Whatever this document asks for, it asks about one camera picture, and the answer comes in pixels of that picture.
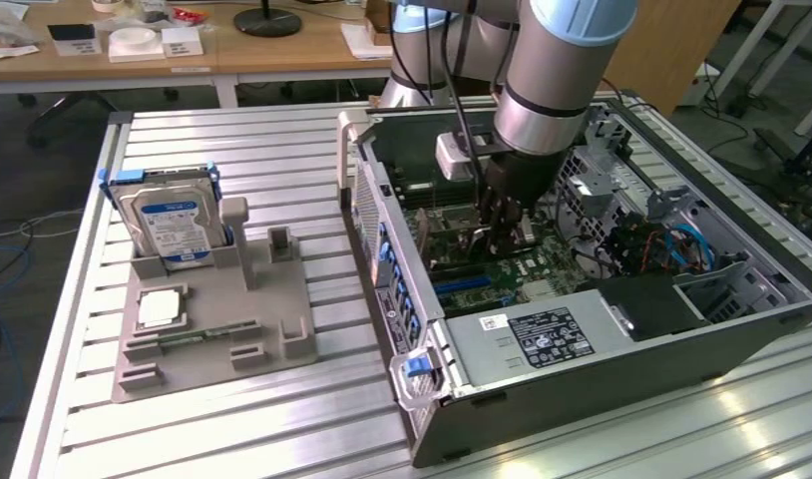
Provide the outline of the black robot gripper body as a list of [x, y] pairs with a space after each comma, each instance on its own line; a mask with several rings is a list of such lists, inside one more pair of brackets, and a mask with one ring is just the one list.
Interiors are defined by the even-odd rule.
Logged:
[[488, 201], [515, 202], [531, 208], [553, 185], [565, 153], [531, 156], [517, 152], [493, 155], [487, 163]]

